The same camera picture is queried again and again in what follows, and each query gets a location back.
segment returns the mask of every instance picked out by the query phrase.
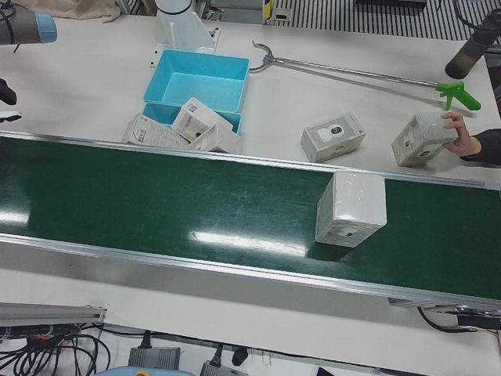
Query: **black cylinder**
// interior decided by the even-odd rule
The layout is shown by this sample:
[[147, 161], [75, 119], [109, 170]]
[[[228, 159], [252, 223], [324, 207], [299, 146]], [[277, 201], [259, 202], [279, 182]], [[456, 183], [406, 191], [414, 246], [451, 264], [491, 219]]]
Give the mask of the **black cylinder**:
[[481, 29], [475, 30], [464, 46], [445, 66], [449, 77], [465, 78], [473, 65], [483, 57], [488, 47], [501, 35], [501, 9], [494, 9], [485, 17]]

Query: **gray electrical box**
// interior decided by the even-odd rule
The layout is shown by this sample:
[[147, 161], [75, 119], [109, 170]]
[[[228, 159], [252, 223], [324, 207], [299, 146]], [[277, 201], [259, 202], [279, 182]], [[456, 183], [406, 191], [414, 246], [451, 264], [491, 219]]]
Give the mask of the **gray electrical box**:
[[211, 366], [211, 362], [206, 360], [202, 366], [200, 376], [249, 376], [243, 372], [233, 370], [225, 366], [215, 367]]
[[324, 162], [358, 149], [366, 133], [351, 113], [307, 127], [301, 146], [310, 162]]
[[133, 348], [128, 355], [128, 365], [160, 370], [178, 370], [180, 356], [181, 349], [179, 347]]

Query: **conveyor belt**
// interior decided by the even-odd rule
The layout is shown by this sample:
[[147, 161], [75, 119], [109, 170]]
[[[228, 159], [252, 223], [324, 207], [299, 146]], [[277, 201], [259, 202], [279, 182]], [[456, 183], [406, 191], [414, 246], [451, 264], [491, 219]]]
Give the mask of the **conveyor belt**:
[[117, 147], [125, 150], [2, 137], [0, 233], [467, 295], [501, 307], [499, 191], [387, 179], [388, 224], [336, 262], [346, 248], [314, 242], [332, 166]]

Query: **green trigger handle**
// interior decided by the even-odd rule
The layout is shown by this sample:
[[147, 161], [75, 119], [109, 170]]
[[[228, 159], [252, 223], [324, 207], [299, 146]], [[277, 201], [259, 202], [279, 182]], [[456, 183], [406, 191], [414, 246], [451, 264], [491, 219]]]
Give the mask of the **green trigger handle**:
[[450, 110], [452, 98], [456, 98], [466, 106], [468, 110], [480, 110], [481, 104], [464, 89], [464, 82], [458, 81], [453, 84], [438, 83], [435, 89], [441, 92], [440, 96], [447, 96], [445, 110]]

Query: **reacher grabber tool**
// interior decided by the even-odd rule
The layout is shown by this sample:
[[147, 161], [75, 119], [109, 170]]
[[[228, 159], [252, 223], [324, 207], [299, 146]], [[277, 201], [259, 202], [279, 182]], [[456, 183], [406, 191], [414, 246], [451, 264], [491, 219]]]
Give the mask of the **reacher grabber tool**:
[[459, 100], [468, 110], [480, 110], [481, 108], [481, 104], [464, 89], [464, 82], [462, 81], [453, 82], [452, 84], [447, 84], [444, 82], [417, 81], [417, 80], [411, 80], [409, 78], [388, 76], [386, 74], [365, 72], [364, 70], [345, 69], [345, 68], [331, 67], [328, 65], [316, 64], [316, 63], [308, 63], [305, 61], [285, 59], [283, 57], [274, 57], [272, 50], [267, 45], [263, 45], [261, 43], [255, 43], [254, 41], [252, 41], [252, 44], [254, 45], [254, 47], [258, 49], [264, 49], [266, 51], [266, 55], [263, 59], [263, 64], [261, 64], [259, 67], [251, 68], [249, 71], [252, 73], [263, 71], [270, 65], [278, 65], [278, 66], [289, 65], [292, 67], [308, 67], [313, 69], [321, 69], [324, 71], [328, 70], [337, 73], [355, 74], [358, 76], [375, 78], [378, 80], [385, 80], [391, 82], [399, 82], [402, 84], [427, 86], [428, 88], [434, 88], [437, 92], [441, 93], [440, 97], [442, 96], [447, 97], [445, 110], [450, 110], [452, 104], [452, 98], [456, 98], [457, 100]]

